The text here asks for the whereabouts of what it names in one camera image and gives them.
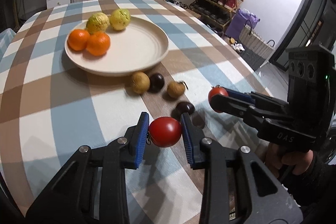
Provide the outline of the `person's right hand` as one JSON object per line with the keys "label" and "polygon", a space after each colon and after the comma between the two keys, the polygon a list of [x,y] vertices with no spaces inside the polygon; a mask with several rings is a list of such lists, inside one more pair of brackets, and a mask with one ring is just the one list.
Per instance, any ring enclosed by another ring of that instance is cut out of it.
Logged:
{"label": "person's right hand", "polygon": [[288,153],[280,155],[280,147],[269,143],[265,165],[276,176],[279,176],[280,168],[283,165],[294,166],[293,174],[300,175],[308,170],[314,158],[314,153],[309,150],[307,153]]}

